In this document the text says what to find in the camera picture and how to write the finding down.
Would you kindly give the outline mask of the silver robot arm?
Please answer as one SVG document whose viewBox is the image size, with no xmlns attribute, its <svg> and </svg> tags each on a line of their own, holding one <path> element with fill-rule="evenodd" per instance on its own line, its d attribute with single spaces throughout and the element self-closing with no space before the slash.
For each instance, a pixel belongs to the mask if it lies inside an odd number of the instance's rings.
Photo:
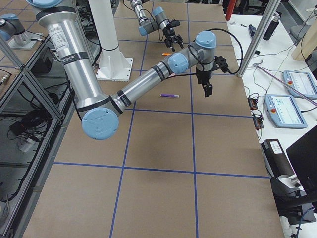
<svg viewBox="0 0 317 238">
<path fill-rule="evenodd" d="M 130 0 L 131 9 L 135 12 L 139 24 L 139 33 L 141 36 L 149 35 L 152 32 L 161 30 L 165 39 L 164 43 L 167 48 L 171 48 L 175 52 L 173 44 L 178 44 L 180 48 L 184 48 L 183 38 L 176 34 L 175 27 L 180 26 L 180 21 L 176 19 L 168 19 L 162 7 L 157 7 L 150 13 L 143 8 L 143 4 L 147 0 Z"/>
<path fill-rule="evenodd" d="M 202 31 L 195 41 L 180 52 L 173 53 L 129 83 L 114 95 L 102 92 L 84 47 L 83 37 L 76 28 L 74 5 L 69 0 L 31 0 L 38 23 L 48 30 L 64 70 L 78 98 L 77 110 L 82 117 L 84 132 L 92 139 L 104 140 L 118 128 L 118 116 L 134 101 L 172 74 L 181 76 L 195 66 L 205 96 L 212 94 L 212 77 L 216 35 Z"/>
</svg>

